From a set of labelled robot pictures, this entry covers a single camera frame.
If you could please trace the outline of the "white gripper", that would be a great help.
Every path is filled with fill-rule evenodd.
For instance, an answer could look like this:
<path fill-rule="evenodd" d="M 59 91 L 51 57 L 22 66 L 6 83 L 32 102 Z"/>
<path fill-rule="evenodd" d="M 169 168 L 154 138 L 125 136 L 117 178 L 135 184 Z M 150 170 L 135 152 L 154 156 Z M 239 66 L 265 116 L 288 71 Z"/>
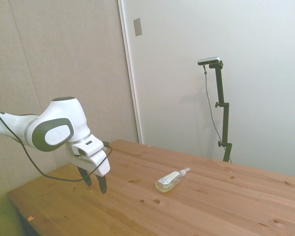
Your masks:
<path fill-rule="evenodd" d="M 110 164 L 104 151 L 106 148 L 100 149 L 91 156 L 83 156 L 79 153 L 78 149 L 73 150 L 73 146 L 69 143 L 66 143 L 65 146 L 69 154 L 68 158 L 70 163 L 78 167 L 78 171 L 87 186 L 92 185 L 92 180 L 87 171 L 94 171 L 101 193 L 105 194 L 107 192 L 107 181 L 105 175 L 110 171 Z"/>

